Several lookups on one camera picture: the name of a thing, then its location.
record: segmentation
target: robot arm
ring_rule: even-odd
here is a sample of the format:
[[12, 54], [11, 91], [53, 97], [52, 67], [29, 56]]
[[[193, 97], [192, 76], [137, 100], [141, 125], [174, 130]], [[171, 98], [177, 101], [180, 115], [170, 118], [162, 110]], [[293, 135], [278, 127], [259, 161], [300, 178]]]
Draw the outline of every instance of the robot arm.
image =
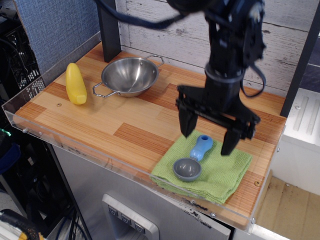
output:
[[239, 92], [240, 89], [244, 92], [243, 78], [248, 67], [260, 75], [263, 87], [266, 83], [255, 66], [266, 47], [262, 40], [264, 0], [167, 0], [180, 15], [157, 23], [118, 13], [103, 0], [95, 1], [119, 21], [153, 29], [166, 28], [189, 13], [203, 11], [209, 25], [211, 48], [205, 66], [205, 87], [178, 86], [180, 130], [185, 137], [191, 134], [198, 116], [227, 128], [222, 155], [229, 155], [240, 139], [254, 137], [260, 118], [243, 105]]

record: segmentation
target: wooden floor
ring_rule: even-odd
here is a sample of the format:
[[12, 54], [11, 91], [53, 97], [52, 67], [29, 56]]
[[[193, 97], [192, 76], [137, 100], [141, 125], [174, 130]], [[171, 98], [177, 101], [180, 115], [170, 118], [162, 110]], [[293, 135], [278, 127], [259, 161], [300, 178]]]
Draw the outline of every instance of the wooden floor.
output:
[[290, 240], [320, 240], [320, 196], [272, 177], [256, 224]]

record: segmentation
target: white wooden wall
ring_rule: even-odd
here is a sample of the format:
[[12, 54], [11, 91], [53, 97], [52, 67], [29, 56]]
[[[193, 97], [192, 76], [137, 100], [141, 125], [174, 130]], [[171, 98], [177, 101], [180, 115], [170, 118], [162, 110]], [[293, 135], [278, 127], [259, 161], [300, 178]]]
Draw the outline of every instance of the white wooden wall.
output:
[[[286, 96], [302, 53], [319, 0], [265, 0], [263, 60], [257, 63], [267, 78], [266, 92]], [[176, 15], [165, 0], [117, 0], [117, 10], [150, 21]], [[147, 56], [158, 54], [166, 63], [204, 74], [209, 61], [208, 24], [202, 12], [194, 13], [164, 30], [119, 24], [123, 51]], [[250, 69], [245, 85], [261, 88]]]

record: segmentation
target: wooden countertop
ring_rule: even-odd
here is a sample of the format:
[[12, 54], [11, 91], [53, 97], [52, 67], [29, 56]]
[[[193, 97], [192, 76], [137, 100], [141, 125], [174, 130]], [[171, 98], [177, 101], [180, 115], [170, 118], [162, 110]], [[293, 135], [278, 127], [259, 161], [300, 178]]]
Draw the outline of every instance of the wooden countertop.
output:
[[[121, 52], [115, 60], [131, 56]], [[75, 105], [69, 101], [65, 74], [62, 74], [16, 113], [27, 120], [24, 123], [20, 120], [19, 124], [31, 129], [39, 126], [39, 129], [33, 130], [41, 131], [42, 136], [57, 133], [52, 136], [57, 143], [86, 156], [94, 156], [100, 161], [99, 164], [107, 165], [110, 159], [106, 156], [110, 156], [124, 165], [151, 173], [181, 136], [175, 106], [177, 85], [203, 87], [205, 75], [164, 64], [159, 67], [157, 82], [144, 94], [130, 98], [118, 95], [102, 98], [92, 93], [92, 87], [101, 82], [101, 72], [107, 65], [103, 60], [101, 43], [82, 57], [77, 65], [88, 92], [87, 102]], [[111, 92], [104, 86], [99, 86], [96, 91], [103, 95]], [[253, 159], [238, 189], [223, 206], [234, 211], [235, 215], [251, 218], [286, 119], [279, 116], [284, 98], [269, 93], [253, 99], [245, 98], [242, 93], [240, 96], [242, 102], [261, 117], [261, 123], [256, 126], [254, 139], [241, 140], [236, 147], [251, 154]], [[201, 117], [196, 129], [220, 142], [223, 142], [226, 132], [223, 127]], [[154, 184], [149, 178], [145, 181]], [[219, 212], [220, 219], [246, 226], [246, 223], [225, 213], [224, 207], [219, 210], [215, 204], [205, 200], [197, 201], [199, 203], [206, 213]]]

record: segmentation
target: measuring spoon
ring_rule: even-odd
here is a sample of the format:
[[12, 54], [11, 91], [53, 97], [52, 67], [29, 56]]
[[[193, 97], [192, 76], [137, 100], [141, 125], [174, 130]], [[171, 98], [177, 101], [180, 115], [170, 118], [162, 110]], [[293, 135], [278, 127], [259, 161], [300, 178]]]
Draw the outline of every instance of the measuring spoon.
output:
[[190, 151], [190, 157], [180, 158], [174, 162], [174, 174], [183, 182], [196, 180], [202, 172], [199, 161], [212, 148], [213, 143], [214, 141], [208, 135], [200, 135], [196, 140], [195, 146]]

